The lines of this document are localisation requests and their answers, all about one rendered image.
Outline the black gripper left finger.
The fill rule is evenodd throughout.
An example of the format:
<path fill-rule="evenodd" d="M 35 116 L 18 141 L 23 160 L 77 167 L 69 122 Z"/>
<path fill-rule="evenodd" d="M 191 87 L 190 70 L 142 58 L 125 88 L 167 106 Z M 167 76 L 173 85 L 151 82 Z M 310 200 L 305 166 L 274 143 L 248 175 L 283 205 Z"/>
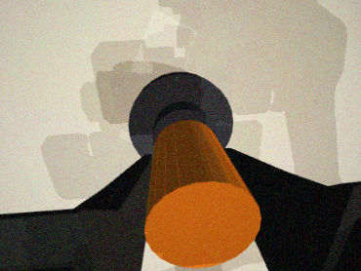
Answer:
<path fill-rule="evenodd" d="M 0 214 L 0 271 L 141 271 L 152 155 L 76 208 Z"/>

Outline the orange cylinder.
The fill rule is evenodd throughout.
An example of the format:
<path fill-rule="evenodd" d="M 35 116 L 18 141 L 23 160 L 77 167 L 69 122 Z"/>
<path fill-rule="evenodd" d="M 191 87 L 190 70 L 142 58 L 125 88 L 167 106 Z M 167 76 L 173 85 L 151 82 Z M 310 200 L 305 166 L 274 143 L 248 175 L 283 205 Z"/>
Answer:
<path fill-rule="evenodd" d="M 154 142 L 144 222 L 159 258 L 205 268 L 246 250 L 261 229 L 259 205 L 206 125 L 183 120 Z"/>

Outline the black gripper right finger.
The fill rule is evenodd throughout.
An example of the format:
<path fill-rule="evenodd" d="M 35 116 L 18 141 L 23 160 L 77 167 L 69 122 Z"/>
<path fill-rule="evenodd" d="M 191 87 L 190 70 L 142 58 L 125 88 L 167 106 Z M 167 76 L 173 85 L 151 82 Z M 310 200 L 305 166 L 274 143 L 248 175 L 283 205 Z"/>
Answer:
<path fill-rule="evenodd" d="M 334 271 L 361 217 L 361 180 L 327 186 L 224 148 L 261 213 L 256 243 L 268 271 Z"/>

